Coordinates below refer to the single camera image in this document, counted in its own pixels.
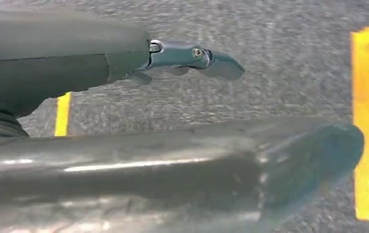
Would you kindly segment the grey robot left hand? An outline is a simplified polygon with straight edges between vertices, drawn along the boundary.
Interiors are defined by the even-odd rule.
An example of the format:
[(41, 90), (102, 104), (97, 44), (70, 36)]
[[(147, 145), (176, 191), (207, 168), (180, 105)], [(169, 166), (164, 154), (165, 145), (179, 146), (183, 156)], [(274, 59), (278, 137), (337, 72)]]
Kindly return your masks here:
[(85, 13), (0, 9), (0, 233), (267, 233), (351, 175), (361, 131), (316, 117), (31, 138), (45, 99), (146, 70), (235, 80), (231, 56)]

